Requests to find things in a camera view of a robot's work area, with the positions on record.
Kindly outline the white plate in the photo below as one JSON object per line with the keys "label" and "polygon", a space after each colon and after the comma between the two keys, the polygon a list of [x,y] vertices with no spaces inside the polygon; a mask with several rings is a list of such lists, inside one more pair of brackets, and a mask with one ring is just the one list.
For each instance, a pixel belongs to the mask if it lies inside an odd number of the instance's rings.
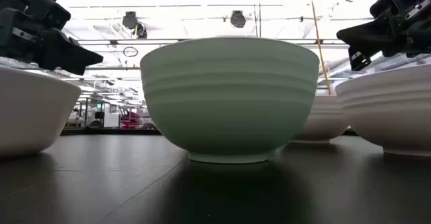
{"label": "white plate", "polygon": [[335,91],[359,137],[385,153],[431,157],[431,64],[363,75]]}

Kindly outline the red storage bin rack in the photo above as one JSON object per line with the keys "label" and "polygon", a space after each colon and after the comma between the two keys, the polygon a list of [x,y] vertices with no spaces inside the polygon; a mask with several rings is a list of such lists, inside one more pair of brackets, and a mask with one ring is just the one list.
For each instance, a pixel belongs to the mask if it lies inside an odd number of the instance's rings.
{"label": "red storage bin rack", "polygon": [[141,117],[138,114],[130,111],[127,108],[121,108],[119,126],[121,128],[141,128],[143,123],[141,121]]}

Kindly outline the black ceiling fixture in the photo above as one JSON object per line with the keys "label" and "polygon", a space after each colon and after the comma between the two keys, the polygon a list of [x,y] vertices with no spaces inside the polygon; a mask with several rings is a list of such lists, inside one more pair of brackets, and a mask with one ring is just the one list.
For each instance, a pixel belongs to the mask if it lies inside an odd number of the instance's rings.
{"label": "black ceiling fixture", "polygon": [[246,19],[243,15],[243,12],[241,10],[235,10],[232,12],[232,15],[230,16],[230,23],[235,28],[244,28],[246,24]]}
{"label": "black ceiling fixture", "polygon": [[146,27],[137,19],[135,11],[125,12],[122,25],[130,31],[132,37],[136,39],[147,39]]}

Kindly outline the green bowl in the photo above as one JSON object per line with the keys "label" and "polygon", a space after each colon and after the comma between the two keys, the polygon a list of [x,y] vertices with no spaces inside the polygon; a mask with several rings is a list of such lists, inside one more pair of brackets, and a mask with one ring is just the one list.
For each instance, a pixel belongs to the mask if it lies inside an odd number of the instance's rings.
{"label": "green bowl", "polygon": [[151,119],[190,160],[257,163],[302,131],[319,58],[281,40],[213,37],[154,49],[140,71]]}

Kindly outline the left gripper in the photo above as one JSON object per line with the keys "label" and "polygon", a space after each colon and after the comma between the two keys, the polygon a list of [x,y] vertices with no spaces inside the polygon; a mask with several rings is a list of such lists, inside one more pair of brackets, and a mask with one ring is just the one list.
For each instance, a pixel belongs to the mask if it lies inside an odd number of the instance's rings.
{"label": "left gripper", "polygon": [[76,75],[103,61],[103,56],[81,47],[62,31],[44,30],[47,12],[41,8],[31,8],[29,13],[10,7],[0,10],[0,57],[42,63],[44,69],[60,68]]}

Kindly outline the white bowl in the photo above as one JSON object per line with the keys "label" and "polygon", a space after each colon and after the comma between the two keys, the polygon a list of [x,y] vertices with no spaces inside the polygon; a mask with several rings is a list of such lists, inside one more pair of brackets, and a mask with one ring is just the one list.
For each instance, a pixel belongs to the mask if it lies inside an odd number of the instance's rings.
{"label": "white bowl", "polygon": [[80,94],[78,86],[55,77],[0,66],[0,158],[53,145]]}

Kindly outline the beige bowl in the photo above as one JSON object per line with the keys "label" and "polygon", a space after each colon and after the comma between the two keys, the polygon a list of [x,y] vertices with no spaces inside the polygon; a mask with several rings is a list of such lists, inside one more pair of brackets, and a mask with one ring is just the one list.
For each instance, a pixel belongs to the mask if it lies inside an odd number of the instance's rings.
{"label": "beige bowl", "polygon": [[315,96],[306,123],[290,142],[329,144],[347,129],[340,101],[336,95]]}

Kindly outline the white cabinet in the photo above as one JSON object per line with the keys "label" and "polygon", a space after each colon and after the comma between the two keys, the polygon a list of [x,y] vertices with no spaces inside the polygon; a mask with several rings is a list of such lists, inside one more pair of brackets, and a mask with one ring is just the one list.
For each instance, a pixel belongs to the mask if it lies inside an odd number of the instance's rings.
{"label": "white cabinet", "polygon": [[108,102],[104,103],[104,128],[118,128],[120,114],[118,106]]}

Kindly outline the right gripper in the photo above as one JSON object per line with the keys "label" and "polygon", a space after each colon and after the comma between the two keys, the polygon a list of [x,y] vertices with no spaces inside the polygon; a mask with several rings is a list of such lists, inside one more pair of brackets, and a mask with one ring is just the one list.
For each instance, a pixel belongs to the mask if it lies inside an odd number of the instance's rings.
{"label": "right gripper", "polygon": [[361,71],[382,55],[415,57],[431,53],[431,7],[406,20],[403,16],[378,17],[371,22],[339,30],[338,39],[348,44],[350,67]]}

